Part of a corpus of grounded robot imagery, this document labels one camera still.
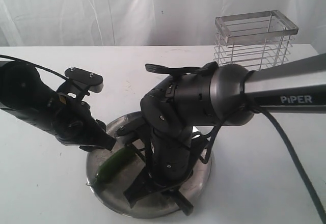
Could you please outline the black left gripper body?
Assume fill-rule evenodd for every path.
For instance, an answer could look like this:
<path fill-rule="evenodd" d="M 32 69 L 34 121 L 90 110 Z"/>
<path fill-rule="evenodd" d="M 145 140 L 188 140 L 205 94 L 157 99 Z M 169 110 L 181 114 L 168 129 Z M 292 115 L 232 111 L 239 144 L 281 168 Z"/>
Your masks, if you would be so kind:
<path fill-rule="evenodd" d="M 95 120 L 88 104 L 59 93 L 60 108 L 51 122 L 56 139 L 66 146 L 82 150 L 102 147 L 102 122 Z"/>

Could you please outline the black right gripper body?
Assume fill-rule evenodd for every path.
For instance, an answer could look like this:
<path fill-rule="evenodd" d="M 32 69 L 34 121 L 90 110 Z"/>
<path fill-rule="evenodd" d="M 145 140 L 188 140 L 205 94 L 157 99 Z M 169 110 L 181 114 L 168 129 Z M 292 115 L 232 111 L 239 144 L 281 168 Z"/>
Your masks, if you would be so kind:
<path fill-rule="evenodd" d="M 156 195 L 161 195 L 163 197 L 167 197 L 167 196 L 164 196 L 162 193 L 168 189 L 171 189 L 171 188 L 176 188 L 176 187 L 179 187 L 179 190 L 181 189 L 181 186 L 186 182 L 188 181 L 192 175 L 193 175 L 193 170 L 190 170 L 190 171 L 186 171 L 185 174 L 180 178 L 180 179 L 177 179 L 177 180 L 169 180 L 167 179 L 166 177 L 162 177 L 161 175 L 156 175 L 157 172 L 151 172 L 147 167 L 145 168 L 145 170 L 148 171 L 150 177 L 153 179 L 154 181 L 154 184 L 156 185 L 157 187 L 157 190 L 155 193 L 145 197 L 145 198 L 149 198 L 149 197 L 154 197 Z"/>

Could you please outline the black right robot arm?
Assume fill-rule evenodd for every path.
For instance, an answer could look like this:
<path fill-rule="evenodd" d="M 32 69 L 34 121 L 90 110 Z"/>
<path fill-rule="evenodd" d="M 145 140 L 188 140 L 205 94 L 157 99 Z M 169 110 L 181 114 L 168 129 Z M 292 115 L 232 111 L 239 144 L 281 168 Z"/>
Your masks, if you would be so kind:
<path fill-rule="evenodd" d="M 283 128 L 272 113 L 325 112 L 325 55 L 259 71 L 238 64 L 169 68 L 146 64 L 165 79 L 140 101 L 138 117 L 119 129 L 145 146 L 145 166 L 125 190 L 133 207 L 155 193 L 170 197 L 189 215 L 193 205 L 180 192 L 198 161 L 207 164 L 222 126 L 241 126 L 265 115 L 283 139 L 321 218 L 325 210 Z"/>

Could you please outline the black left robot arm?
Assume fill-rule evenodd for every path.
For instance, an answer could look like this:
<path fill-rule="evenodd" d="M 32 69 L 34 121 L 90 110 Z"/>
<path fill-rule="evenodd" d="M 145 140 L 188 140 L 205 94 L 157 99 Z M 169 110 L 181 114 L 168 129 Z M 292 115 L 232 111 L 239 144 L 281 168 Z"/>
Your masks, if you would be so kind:
<path fill-rule="evenodd" d="M 106 125 L 92 117 L 83 98 L 103 89 L 103 77 L 79 68 L 65 71 L 57 90 L 41 79 L 36 66 L 24 61 L 1 62 L 1 110 L 53 135 L 66 146 L 112 150 L 116 140 Z"/>

